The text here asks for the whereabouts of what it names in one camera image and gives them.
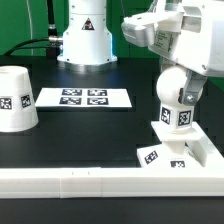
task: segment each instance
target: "green wall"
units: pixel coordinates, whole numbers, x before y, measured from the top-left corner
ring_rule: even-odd
[[[29,0],[33,21],[33,37],[47,37],[46,0]],[[118,57],[157,57],[147,48],[128,44],[121,32],[123,11],[120,0],[107,1],[107,26],[113,34],[113,51]],[[132,15],[146,11],[151,0],[123,0],[126,14]],[[68,26],[68,0],[54,0],[55,22],[59,34]],[[0,54],[18,43],[30,39],[30,25],[26,0],[0,0]],[[20,50],[14,55],[30,55],[31,50]],[[34,50],[34,55],[45,55],[43,49]]]

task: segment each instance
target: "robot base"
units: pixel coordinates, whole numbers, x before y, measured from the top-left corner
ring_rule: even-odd
[[[100,72],[116,68],[117,61],[112,61],[100,65],[82,65],[82,64],[72,64],[66,61],[58,60],[58,65],[61,68],[70,69],[76,72]]]
[[[160,122],[152,122],[152,127],[162,144],[137,150],[142,167],[165,168],[166,171],[178,167],[208,171],[224,168],[224,158],[196,122],[192,123],[192,129],[186,134],[167,133]],[[184,143],[184,150],[179,153],[181,142]]]

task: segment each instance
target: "paper sheet with markers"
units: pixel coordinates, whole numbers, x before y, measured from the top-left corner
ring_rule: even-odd
[[[126,89],[42,88],[36,107],[132,107]]]

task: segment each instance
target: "black surface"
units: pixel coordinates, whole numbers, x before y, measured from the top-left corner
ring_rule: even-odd
[[[0,134],[0,167],[136,167],[137,147],[158,139],[157,59],[121,59],[94,74],[58,68],[42,57],[0,57],[29,69],[34,98],[42,87],[125,88],[133,108],[38,109],[39,124]],[[208,82],[195,120],[224,152],[224,93]],[[96,198],[0,200],[0,223],[223,223],[223,198]]]

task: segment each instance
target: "white cup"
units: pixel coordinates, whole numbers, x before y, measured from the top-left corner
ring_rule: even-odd
[[[24,131],[38,123],[28,70],[0,67],[0,132]]]

